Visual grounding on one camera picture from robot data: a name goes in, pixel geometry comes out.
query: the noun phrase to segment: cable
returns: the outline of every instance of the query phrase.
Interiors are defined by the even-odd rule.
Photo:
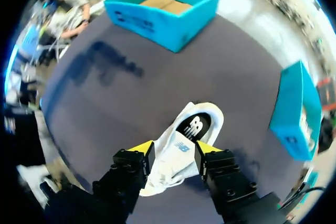
[[[297,195],[291,197],[290,199],[288,199],[280,208],[279,210],[282,210],[286,207],[288,207],[293,201],[297,200],[298,198],[300,198],[301,196],[307,194],[307,193],[310,193],[311,191],[315,191],[315,190],[320,190],[320,191],[324,191],[325,190],[325,187],[321,187],[321,186],[317,186],[317,187],[312,187],[312,188],[309,188],[307,190],[304,190],[304,191],[301,191],[299,192]]]

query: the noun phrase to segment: sneaker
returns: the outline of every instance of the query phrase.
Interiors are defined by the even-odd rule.
[[[160,194],[197,175],[195,142],[200,140],[213,145],[223,121],[223,113],[216,105],[209,102],[188,103],[173,124],[154,141],[156,159],[146,186],[139,195]]]

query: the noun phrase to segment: blue box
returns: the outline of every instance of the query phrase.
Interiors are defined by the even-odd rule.
[[[312,129],[313,150],[309,150],[300,127],[302,107],[305,107],[308,126]],[[318,146],[322,106],[302,61],[281,72],[278,99],[270,122],[270,129],[286,147],[288,153],[301,161],[312,160]]]
[[[114,24],[179,52],[215,17],[219,0],[175,0],[192,5],[179,15],[140,5],[144,1],[105,0],[104,4]]]

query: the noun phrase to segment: gray table surface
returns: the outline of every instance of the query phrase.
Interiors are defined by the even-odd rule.
[[[303,163],[268,130],[280,71],[259,43],[219,16],[174,54],[113,25],[104,13],[54,69],[42,109],[64,161],[90,190],[119,149],[157,139],[189,101],[211,101],[224,114],[214,146],[234,152],[261,196],[274,191],[284,199]],[[196,176],[139,198],[128,223],[221,223],[221,218]]]

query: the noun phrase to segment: floor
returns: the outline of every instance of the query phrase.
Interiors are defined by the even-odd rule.
[[[99,1],[90,0],[90,3],[95,4]],[[218,13],[251,35],[283,67],[302,60],[315,83],[321,78],[322,69],[305,36],[296,24],[290,22],[267,0],[220,0]],[[48,68],[42,69],[46,77],[50,75],[55,65],[56,63],[52,62]],[[326,185],[330,180],[335,165],[331,164],[330,160],[335,154],[336,146],[334,145],[328,152],[314,160],[315,167],[320,170],[317,185]],[[297,222],[300,216],[304,216],[305,211],[319,196],[318,193],[313,195],[308,198],[304,206],[295,210],[294,215],[297,215],[297,218],[294,222]]]

